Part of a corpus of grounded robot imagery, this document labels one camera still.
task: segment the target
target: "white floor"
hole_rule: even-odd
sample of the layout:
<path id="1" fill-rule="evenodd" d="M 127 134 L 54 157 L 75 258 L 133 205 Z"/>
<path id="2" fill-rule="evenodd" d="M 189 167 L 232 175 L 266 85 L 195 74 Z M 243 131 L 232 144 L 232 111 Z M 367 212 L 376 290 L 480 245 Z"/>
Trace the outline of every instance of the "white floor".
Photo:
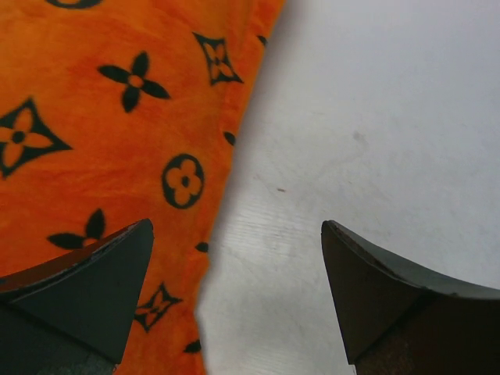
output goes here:
<path id="1" fill-rule="evenodd" d="M 210 374 L 353 374 L 323 220 L 500 288 L 499 20 L 496 0 L 288 0 L 212 236 Z"/>

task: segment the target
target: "dark spot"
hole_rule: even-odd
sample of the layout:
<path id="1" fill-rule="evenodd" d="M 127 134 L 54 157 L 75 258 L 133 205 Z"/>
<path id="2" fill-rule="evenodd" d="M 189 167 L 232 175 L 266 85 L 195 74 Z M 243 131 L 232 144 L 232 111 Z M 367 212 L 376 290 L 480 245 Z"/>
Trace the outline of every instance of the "dark spot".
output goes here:
<path id="1" fill-rule="evenodd" d="M 267 45 L 267 38 L 266 38 L 266 37 L 264 37 L 264 36 L 262 36 L 262 35 L 259 35 L 257 38 L 260 40 L 260 42 L 261 42 L 264 46 L 266 46 L 266 45 Z"/>
<path id="2" fill-rule="evenodd" d="M 224 131 L 224 137 L 231 146 L 234 146 L 234 144 L 236 143 L 236 137 L 234 136 L 234 134 L 230 133 L 229 131 Z"/>
<path id="3" fill-rule="evenodd" d="M 209 252 L 209 244 L 206 242 L 200 242 L 195 246 L 196 250 L 199 252 Z"/>
<path id="4" fill-rule="evenodd" d="M 352 133 L 352 138 L 354 138 L 355 141 L 360 142 L 360 143 L 366 143 L 366 138 L 363 134 L 359 133 L 358 131 L 355 131 Z"/>
<path id="5" fill-rule="evenodd" d="M 21 143 L 26 139 L 26 135 L 23 131 L 15 131 L 14 134 L 12 135 L 12 142 L 14 143 Z"/>
<path id="6" fill-rule="evenodd" d="M 202 343 L 200 340 L 193 341 L 189 345 L 186 345 L 184 353 L 195 354 L 202 350 Z"/>
<path id="7" fill-rule="evenodd" d="M 189 177 L 188 176 L 184 176 L 182 177 L 182 186 L 184 186 L 185 188 L 187 188 L 189 186 Z"/>

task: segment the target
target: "circle flower symbol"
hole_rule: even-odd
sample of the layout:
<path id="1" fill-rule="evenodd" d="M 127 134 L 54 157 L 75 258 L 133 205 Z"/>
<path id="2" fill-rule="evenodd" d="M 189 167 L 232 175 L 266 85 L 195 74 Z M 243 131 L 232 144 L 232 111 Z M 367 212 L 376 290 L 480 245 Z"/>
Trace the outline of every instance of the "circle flower symbol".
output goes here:
<path id="1" fill-rule="evenodd" d="M 86 9 L 96 6 L 102 0 L 45 0 L 49 4 L 66 9 Z"/>
<path id="2" fill-rule="evenodd" d="M 173 207 L 187 209 L 200 199 L 204 182 L 200 162 L 192 155 L 181 154 L 170 160 L 163 171 L 163 195 Z"/>

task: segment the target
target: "orange towel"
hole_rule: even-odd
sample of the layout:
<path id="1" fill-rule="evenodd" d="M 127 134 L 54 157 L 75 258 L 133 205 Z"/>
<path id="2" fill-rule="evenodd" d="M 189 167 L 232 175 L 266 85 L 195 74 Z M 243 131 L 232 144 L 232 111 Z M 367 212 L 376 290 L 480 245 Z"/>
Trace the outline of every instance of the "orange towel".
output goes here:
<path id="1" fill-rule="evenodd" d="M 0 1 L 0 275 L 150 218 L 120 375 L 204 373 L 198 286 L 282 2 Z"/>

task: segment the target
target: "four-petal flower print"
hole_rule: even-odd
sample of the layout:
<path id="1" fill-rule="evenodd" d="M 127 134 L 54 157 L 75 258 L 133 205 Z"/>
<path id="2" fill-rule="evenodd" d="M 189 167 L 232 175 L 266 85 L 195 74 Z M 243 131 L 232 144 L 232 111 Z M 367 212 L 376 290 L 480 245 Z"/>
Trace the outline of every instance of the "four-petal flower print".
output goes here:
<path id="1" fill-rule="evenodd" d="M 149 301 L 136 308 L 134 319 L 142 325 L 146 332 L 149 332 L 151 327 L 165 315 L 170 306 L 179 302 L 182 300 L 172 297 L 166 290 L 165 284 L 161 283 Z"/>
<path id="2" fill-rule="evenodd" d="M 32 99 L 0 118 L 0 170 L 4 178 L 39 156 L 70 149 L 44 124 Z"/>
<path id="3" fill-rule="evenodd" d="M 181 154 L 170 160 L 163 171 L 163 195 L 173 207 L 187 209 L 201 197 L 204 182 L 200 162 L 194 156 Z"/>
<path id="4" fill-rule="evenodd" d="M 196 40 L 202 46 L 209 68 L 210 84 L 217 82 L 240 82 L 243 80 L 234 72 L 227 54 L 226 40 L 210 39 L 195 33 Z"/>
<path id="5" fill-rule="evenodd" d="M 130 72 L 119 66 L 104 65 L 98 68 L 99 73 L 120 84 L 125 84 L 127 88 L 122 94 L 122 106 L 125 112 L 130 112 L 139 103 L 141 91 L 155 98 L 168 99 L 169 93 L 163 86 L 153 80 L 145 79 L 149 70 L 148 53 L 141 52 L 132 62 Z"/>
<path id="6" fill-rule="evenodd" d="M 105 227 L 106 221 L 104 212 L 101 209 L 97 209 L 91 214 L 85 224 L 84 236 L 75 233 L 63 232 L 48 236 L 47 239 L 59 248 L 64 248 L 65 250 L 77 250 L 100 240 L 105 232 Z"/>

